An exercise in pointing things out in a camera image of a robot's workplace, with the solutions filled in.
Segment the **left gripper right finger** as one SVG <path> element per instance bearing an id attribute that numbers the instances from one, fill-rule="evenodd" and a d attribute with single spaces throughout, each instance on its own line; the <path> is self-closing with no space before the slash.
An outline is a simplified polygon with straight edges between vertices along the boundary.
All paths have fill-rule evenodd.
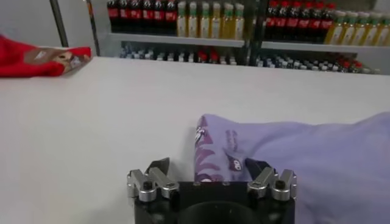
<path id="1" fill-rule="evenodd" d="M 297 175 L 285 169 L 279 174 L 265 161 L 247 158 L 245 165 L 252 181 L 247 183 L 247 191 L 254 193 L 256 199 L 270 194 L 274 200 L 289 201 L 297 198 Z"/>

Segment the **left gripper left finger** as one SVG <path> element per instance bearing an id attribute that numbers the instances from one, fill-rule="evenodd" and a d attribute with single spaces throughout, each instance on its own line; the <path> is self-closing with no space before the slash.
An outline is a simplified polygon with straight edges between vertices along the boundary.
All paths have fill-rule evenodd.
<path id="1" fill-rule="evenodd" d="M 140 169 L 130 170 L 127 174 L 127 197 L 151 203 L 158 193 L 168 200 L 179 191 L 179 183 L 168 177 L 170 159 L 152 161 L 145 172 Z"/>

